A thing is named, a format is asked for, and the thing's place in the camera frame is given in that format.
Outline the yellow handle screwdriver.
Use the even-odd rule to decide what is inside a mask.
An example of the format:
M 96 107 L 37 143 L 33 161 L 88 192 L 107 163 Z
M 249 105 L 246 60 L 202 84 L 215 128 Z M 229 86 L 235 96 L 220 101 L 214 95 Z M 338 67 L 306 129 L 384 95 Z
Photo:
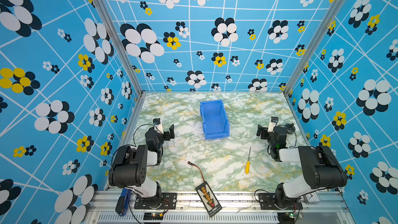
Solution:
M 245 165 L 245 173 L 248 174 L 250 171 L 250 155 L 251 155 L 251 148 L 249 148 L 248 158 Z

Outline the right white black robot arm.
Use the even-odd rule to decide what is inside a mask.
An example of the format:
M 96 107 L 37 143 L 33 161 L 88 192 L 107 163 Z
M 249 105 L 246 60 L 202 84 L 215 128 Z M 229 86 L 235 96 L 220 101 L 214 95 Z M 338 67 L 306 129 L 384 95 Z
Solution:
M 346 173 L 329 147 L 288 147 L 288 135 L 295 135 L 294 124 L 279 125 L 278 117 L 271 117 L 268 127 L 257 127 L 256 136 L 268 142 L 267 153 L 274 161 L 297 163 L 302 168 L 302 175 L 280 183 L 275 189 L 274 201 L 279 208 L 287 208 L 317 190 L 346 186 Z

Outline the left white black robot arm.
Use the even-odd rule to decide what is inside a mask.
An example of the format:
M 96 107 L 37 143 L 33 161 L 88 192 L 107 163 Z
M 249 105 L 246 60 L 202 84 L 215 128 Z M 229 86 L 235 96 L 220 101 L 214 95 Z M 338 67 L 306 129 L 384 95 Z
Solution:
M 174 138 L 174 125 L 164 131 L 161 119 L 155 118 L 145 133 L 145 145 L 123 145 L 115 151 L 108 176 L 109 184 L 133 191 L 142 201 L 160 203 L 161 186 L 147 177 L 147 168 L 160 165 L 164 142 Z

